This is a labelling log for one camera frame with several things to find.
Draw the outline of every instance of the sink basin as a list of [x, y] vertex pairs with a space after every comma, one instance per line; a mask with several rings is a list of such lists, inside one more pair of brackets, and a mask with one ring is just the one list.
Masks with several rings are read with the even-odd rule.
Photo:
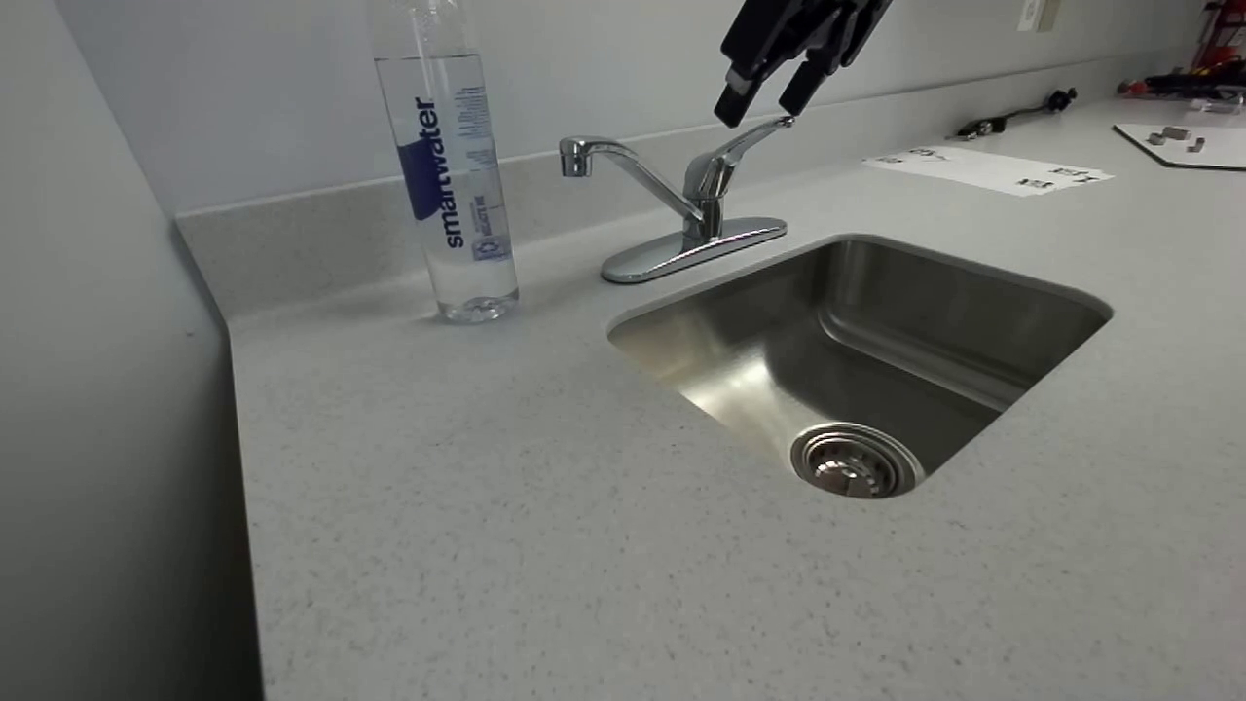
[[891, 500], [952, 464], [1109, 315], [1060, 286], [843, 238], [624, 320], [612, 344], [813, 486]]

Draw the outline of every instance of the faucet base plate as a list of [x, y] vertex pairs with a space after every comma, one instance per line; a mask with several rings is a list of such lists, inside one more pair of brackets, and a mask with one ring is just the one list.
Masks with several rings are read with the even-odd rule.
[[600, 277], [608, 286], [652, 286], [683, 268], [696, 268], [705, 263], [777, 241], [784, 234], [787, 234], [787, 222], [778, 220], [733, 220], [716, 238], [695, 251], [687, 251], [687, 234], [672, 234], [672, 238], [624, 251], [600, 268]]

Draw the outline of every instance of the speckled countertop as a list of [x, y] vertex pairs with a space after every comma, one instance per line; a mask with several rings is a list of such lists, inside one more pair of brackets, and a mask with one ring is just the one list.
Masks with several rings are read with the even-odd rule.
[[[426, 279], [234, 320], [274, 701], [1246, 697], [1246, 174], [1163, 172], [1096, 107], [987, 141], [1115, 182], [1003, 200], [813, 172], [784, 246], [652, 287], [630, 220], [518, 251], [526, 312]], [[843, 234], [1071, 286], [1115, 325], [891, 503], [830, 500], [647, 382], [621, 315]]]

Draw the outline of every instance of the drain strainer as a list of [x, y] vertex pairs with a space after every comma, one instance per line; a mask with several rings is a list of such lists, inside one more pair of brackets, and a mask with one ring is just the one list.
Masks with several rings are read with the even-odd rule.
[[847, 500], [891, 500], [929, 481], [910, 448], [869, 424], [817, 424], [791, 448], [795, 474]]

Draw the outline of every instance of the bottle label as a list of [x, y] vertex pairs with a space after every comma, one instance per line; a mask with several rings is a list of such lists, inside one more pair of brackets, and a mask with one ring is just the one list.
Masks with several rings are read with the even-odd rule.
[[454, 93], [454, 124], [442, 100], [416, 99], [415, 107], [421, 128], [415, 146], [396, 148], [396, 160], [416, 222], [442, 220], [444, 246], [466, 251], [472, 263], [507, 263], [511, 230], [483, 87]]

